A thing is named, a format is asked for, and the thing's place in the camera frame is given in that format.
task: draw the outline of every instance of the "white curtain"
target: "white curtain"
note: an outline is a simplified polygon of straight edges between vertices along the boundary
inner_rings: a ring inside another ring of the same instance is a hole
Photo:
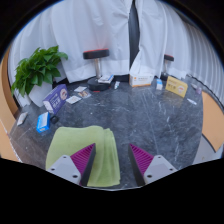
[[[189,34],[189,49],[191,49],[189,75],[205,84],[224,105],[223,65],[205,35],[189,24],[185,26]]]
[[[174,57],[168,74],[191,75],[204,83],[224,104],[224,73],[213,46],[199,29],[185,23],[174,9],[156,0],[136,0],[139,17],[139,53],[130,74],[160,77],[164,54]]]
[[[149,73],[160,77],[164,54],[174,57],[167,72],[179,79],[189,70],[189,49],[186,28],[170,7],[155,0],[136,0],[139,16],[139,53],[131,67],[131,74]]]
[[[165,12],[154,0],[136,0],[139,18],[140,43],[131,75],[151,74],[160,77],[166,47],[167,25]]]
[[[40,13],[13,42],[9,56],[10,84],[15,81],[15,68],[21,59],[29,57],[38,47],[55,45],[68,55],[68,60],[62,59],[58,65],[62,77],[56,78],[57,82],[66,77],[70,83],[94,77],[94,63],[84,60],[83,52],[101,48],[110,51],[109,57],[101,59],[102,74],[129,74],[131,3],[131,0],[66,0]],[[30,104],[28,96],[22,100],[21,106]]]

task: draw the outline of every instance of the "green cloth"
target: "green cloth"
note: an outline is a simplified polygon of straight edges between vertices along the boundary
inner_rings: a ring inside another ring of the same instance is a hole
[[[113,132],[98,126],[58,128],[47,154],[46,170],[62,155],[71,156],[93,143],[96,144],[96,156],[87,186],[110,187],[120,184],[120,168]]]

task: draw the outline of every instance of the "yellow sign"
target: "yellow sign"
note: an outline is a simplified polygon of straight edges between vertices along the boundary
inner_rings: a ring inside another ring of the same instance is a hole
[[[182,82],[178,79],[175,79],[171,76],[168,76],[166,83],[166,90],[176,93],[181,97],[185,97],[187,92],[188,85],[185,82]]]

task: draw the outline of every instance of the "green leaves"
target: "green leaves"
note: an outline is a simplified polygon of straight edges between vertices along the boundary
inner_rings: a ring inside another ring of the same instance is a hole
[[[56,54],[59,58],[65,58],[66,60],[68,60],[68,55],[62,52],[58,52]]]
[[[51,72],[51,75],[52,75],[53,77],[61,77],[61,74],[60,74],[60,72],[58,71],[57,68],[52,69],[50,72]]]
[[[43,82],[53,84],[53,78],[61,76],[57,69],[61,58],[68,60],[68,55],[58,52],[58,46],[54,46],[47,50],[38,47],[29,58],[22,59],[16,68],[12,95],[18,89],[24,97],[25,94],[29,95],[34,85],[42,86]]]
[[[53,84],[53,77],[52,77],[50,71],[46,71],[46,74],[44,76],[44,82],[49,83],[49,84]]]
[[[37,85],[38,84],[38,75],[35,74],[31,79],[31,84]]]
[[[47,54],[47,55],[44,55],[43,57],[48,62],[52,56],[53,56],[53,54]]]

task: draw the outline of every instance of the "table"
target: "table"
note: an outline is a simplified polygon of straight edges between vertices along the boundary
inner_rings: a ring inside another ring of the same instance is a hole
[[[37,118],[46,112],[45,107],[33,103],[20,109],[28,112],[24,124],[16,123],[10,133],[11,143],[23,163],[45,169],[45,161],[55,131],[59,127],[83,128],[92,125],[113,131],[120,164],[120,185],[104,189],[131,189],[137,187],[128,157],[130,143],[152,155],[164,156],[176,169],[192,165],[200,143],[203,124],[202,96],[195,93],[187,77],[185,98],[165,90],[156,90],[156,79],[151,86],[132,88],[122,82],[117,90],[96,93],[76,104],[66,103],[57,116],[59,121],[50,131],[36,131]],[[70,96],[74,89],[87,86],[87,82],[67,85]],[[191,104],[187,98],[194,100]]]

